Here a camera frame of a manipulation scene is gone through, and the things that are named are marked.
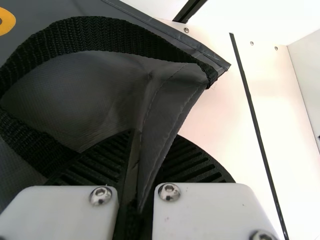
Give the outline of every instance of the white plastic block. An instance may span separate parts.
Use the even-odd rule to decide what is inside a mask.
[[[33,186],[21,191],[0,215],[6,240],[112,240],[118,214],[117,190],[93,206],[96,186]]]
[[[153,240],[249,240],[257,230],[277,236],[254,192],[237,183],[174,183],[177,201],[155,188]]]

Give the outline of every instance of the screw head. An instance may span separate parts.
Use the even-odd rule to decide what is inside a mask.
[[[180,188],[173,183],[165,183],[158,190],[159,197],[166,202],[174,202],[180,198]]]
[[[89,201],[93,206],[106,204],[112,198],[112,191],[106,186],[95,188],[89,196]]]
[[[277,240],[270,232],[264,230],[257,230],[252,234],[250,240]]]

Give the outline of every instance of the gray fabric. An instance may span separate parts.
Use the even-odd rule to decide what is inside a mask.
[[[184,65],[114,52],[68,54],[26,74],[0,103],[30,127],[83,152],[135,128],[143,121],[141,104],[146,100],[147,108],[162,80]]]
[[[139,175],[142,208],[172,141],[207,81],[192,63],[86,51],[36,67],[0,103],[30,127],[78,152],[118,132],[136,129],[139,142],[132,148],[134,160],[127,176],[131,180]],[[125,191],[124,196],[130,199],[134,193]]]
[[[202,43],[119,0],[1,0],[1,7],[16,17],[16,24],[9,33],[0,37],[0,46],[5,46],[1,48],[0,66],[30,35],[53,22],[76,16],[103,16],[126,20],[161,36],[214,67],[219,76],[230,67],[228,62]]]
[[[17,21],[9,33],[0,37],[0,46],[5,46],[1,48],[0,66],[31,34],[74,16],[127,20],[210,64],[219,75],[230,66],[196,40],[116,0],[4,0],[1,7],[13,13]],[[78,152],[135,128],[127,177],[135,179],[138,175],[141,210],[174,137],[207,83],[196,64],[122,53],[79,52],[38,66],[9,90],[0,104],[30,127]],[[1,158],[1,164],[10,161]],[[12,164],[20,166],[18,161]],[[6,169],[9,176],[11,168]],[[24,169],[25,174],[33,175]],[[26,187],[19,178],[14,184]],[[128,191],[127,197],[133,194]]]
[[[0,213],[22,189],[46,180],[0,137]]]

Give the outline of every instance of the black line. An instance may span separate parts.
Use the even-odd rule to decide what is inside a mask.
[[[186,24],[206,1],[207,0],[189,0],[172,21]]]
[[[283,235],[284,235],[284,239],[285,240],[289,240],[289,236],[288,236],[285,220],[284,220],[284,217],[283,217],[282,212],[281,212],[281,208],[280,208],[277,192],[276,192],[276,189],[275,189],[274,181],[272,179],[272,175],[271,175],[271,172],[270,172],[270,167],[269,167],[269,164],[268,164],[265,147],[264,147],[264,144],[263,144],[263,141],[262,141],[262,138],[261,138],[261,133],[260,133],[259,125],[258,125],[258,120],[257,120],[254,104],[252,102],[252,98],[251,98],[251,94],[250,94],[250,91],[249,91],[249,86],[248,86],[248,83],[247,83],[245,71],[244,71],[244,68],[242,66],[240,55],[239,55],[239,51],[238,51],[238,48],[237,48],[235,35],[233,33],[230,33],[230,38],[231,38],[231,42],[232,42],[235,58],[236,58],[236,61],[238,63],[238,66],[239,66],[239,70],[240,70],[240,74],[241,74],[241,78],[242,78],[242,82],[243,82],[243,87],[244,87],[244,90],[245,90],[246,99],[248,100],[248,104],[249,104],[249,108],[250,108],[250,112],[251,112],[251,117],[252,117],[252,121],[253,121],[253,125],[254,125],[256,138],[257,138],[258,143],[259,143],[259,147],[260,147],[260,151],[261,151],[261,155],[262,155],[262,159],[263,159],[263,163],[264,163],[264,168],[265,168],[266,175],[268,177],[268,181],[269,181],[269,184],[270,184],[270,188],[271,188],[271,192],[272,192],[275,208],[276,208],[276,211],[278,213],[278,217],[279,217],[279,221],[280,221],[280,224],[281,224],[281,227],[282,227],[282,232],[283,232]]]

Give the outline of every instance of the nylon strap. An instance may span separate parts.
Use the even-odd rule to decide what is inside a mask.
[[[108,51],[175,63],[195,63],[205,72],[209,88],[217,71],[162,37],[128,21],[102,16],[77,16],[52,23],[31,35],[0,68],[0,98],[36,66],[65,54]],[[76,153],[50,135],[28,127],[0,109],[0,134],[9,146],[48,177]]]

